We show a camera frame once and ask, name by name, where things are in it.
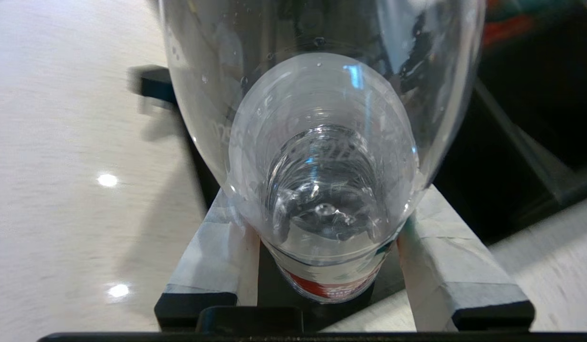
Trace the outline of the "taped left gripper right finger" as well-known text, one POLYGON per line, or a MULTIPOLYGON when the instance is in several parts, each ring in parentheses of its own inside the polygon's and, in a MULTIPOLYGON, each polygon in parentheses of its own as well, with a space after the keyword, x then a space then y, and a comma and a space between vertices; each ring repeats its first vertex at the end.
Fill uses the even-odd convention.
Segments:
POLYGON ((533 303, 435 187, 405 223, 397 248, 419 332, 529 331, 533 303))

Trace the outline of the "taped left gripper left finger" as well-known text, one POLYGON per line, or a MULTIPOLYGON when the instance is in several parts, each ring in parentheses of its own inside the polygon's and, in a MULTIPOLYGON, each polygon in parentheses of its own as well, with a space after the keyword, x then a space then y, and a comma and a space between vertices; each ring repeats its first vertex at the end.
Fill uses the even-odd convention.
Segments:
POLYGON ((162 331, 192 331, 213 306, 256 306, 260 239, 220 190, 154 307, 162 331))

